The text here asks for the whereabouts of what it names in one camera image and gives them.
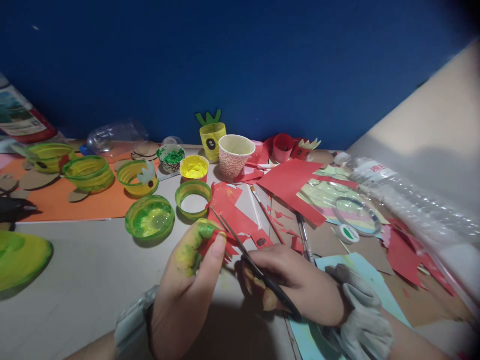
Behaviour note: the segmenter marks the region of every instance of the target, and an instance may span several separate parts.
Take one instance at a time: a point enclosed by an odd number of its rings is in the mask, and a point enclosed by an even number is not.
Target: white table
[[[201,152],[187,149],[188,155]],[[220,182],[211,165],[208,184]],[[156,194],[175,205],[177,176]],[[248,187],[237,207],[255,221]],[[257,191],[265,204],[268,197]],[[269,223],[255,202],[267,234]],[[172,234],[153,248],[139,247],[123,218],[108,221],[19,224],[17,232],[48,239],[53,258],[25,290],[0,302],[0,359],[63,359],[115,328],[117,317],[142,292],[158,284],[167,260],[191,223],[176,217]],[[253,241],[245,243],[255,249]],[[222,270],[206,325],[192,358],[292,359],[294,351],[281,313],[262,313],[247,301],[234,273]]]

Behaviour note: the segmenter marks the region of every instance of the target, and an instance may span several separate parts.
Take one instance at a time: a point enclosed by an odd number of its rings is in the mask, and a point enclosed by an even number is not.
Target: paint-stained hand
[[[222,269],[225,233],[217,235],[204,259],[198,249],[216,229],[214,222],[200,219],[168,260],[151,316],[150,348],[158,360],[183,357],[204,326]]]

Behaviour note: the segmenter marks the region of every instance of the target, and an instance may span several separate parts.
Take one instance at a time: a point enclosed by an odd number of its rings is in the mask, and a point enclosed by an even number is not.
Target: red paper cup
[[[273,139],[273,157],[275,160],[280,164],[288,161],[294,145],[293,137],[288,134],[280,133],[275,136],[275,139]]]

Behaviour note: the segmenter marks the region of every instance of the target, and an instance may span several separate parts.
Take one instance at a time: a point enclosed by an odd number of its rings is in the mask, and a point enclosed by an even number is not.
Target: paint cup
[[[234,179],[242,172],[250,156],[255,152],[255,144],[240,135],[225,135],[218,142],[220,147],[220,172]]]
[[[184,202],[184,200],[190,195],[194,194],[203,196],[209,204],[212,200],[212,188],[203,181],[192,180],[184,182],[176,190],[175,202],[180,212],[185,215],[186,218],[197,220],[207,215],[207,213],[209,212],[209,206],[205,207],[205,209],[199,212],[188,212],[182,209],[182,203]]]
[[[207,182],[209,161],[200,155],[187,156],[180,163],[180,173],[184,181],[200,180]]]
[[[156,151],[163,169],[169,173],[180,170],[180,163],[185,159],[185,150],[180,145],[163,145]]]
[[[125,187],[125,190],[136,198],[152,195],[159,188],[159,178],[156,172],[146,184],[138,180],[138,175],[143,174],[143,169],[148,170],[147,163],[144,160],[135,160],[123,164],[116,173],[116,178]]]
[[[36,170],[45,174],[59,174],[61,167],[75,159],[74,149],[64,143],[44,143],[27,148],[27,160]]]
[[[291,151],[290,157],[292,159],[307,161],[312,150],[299,147],[299,143],[302,140],[308,141],[308,139],[301,138],[301,137],[296,137],[293,139],[294,145],[293,145],[293,150]]]
[[[63,167],[63,174],[65,179],[91,195],[104,192],[115,182],[109,162],[97,155],[73,159]]]
[[[283,164],[290,158],[294,148],[294,139],[285,133],[280,133],[273,139],[273,157],[275,160]]]
[[[219,141],[225,135],[227,135],[227,129],[225,128],[225,124],[222,122],[209,124],[200,129],[200,137],[203,149],[205,150],[206,156],[213,162],[219,160]]]
[[[140,241],[167,238],[172,233],[174,223],[174,208],[160,195],[141,198],[125,215],[126,230]]]

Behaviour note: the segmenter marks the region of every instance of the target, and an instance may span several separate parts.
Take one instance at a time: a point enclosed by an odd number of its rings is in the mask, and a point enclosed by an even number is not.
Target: paintbrush
[[[250,190],[251,192],[253,193],[253,195],[255,196],[256,200],[258,201],[258,203],[260,204],[260,207],[261,209],[263,210],[263,213],[265,214],[266,218],[268,219],[268,222],[270,223],[271,227],[273,228],[273,231],[275,232],[276,236],[278,237],[278,240],[280,240],[280,242],[282,243],[282,245],[285,245],[285,241],[284,239],[282,238],[282,235],[280,235],[280,231],[277,229],[277,227],[275,226],[273,220],[270,218],[270,215],[269,213],[267,212],[267,209],[265,208],[265,206],[262,204],[262,202],[260,201],[260,198],[257,194],[257,191],[255,190],[255,186],[253,185],[250,185]]]

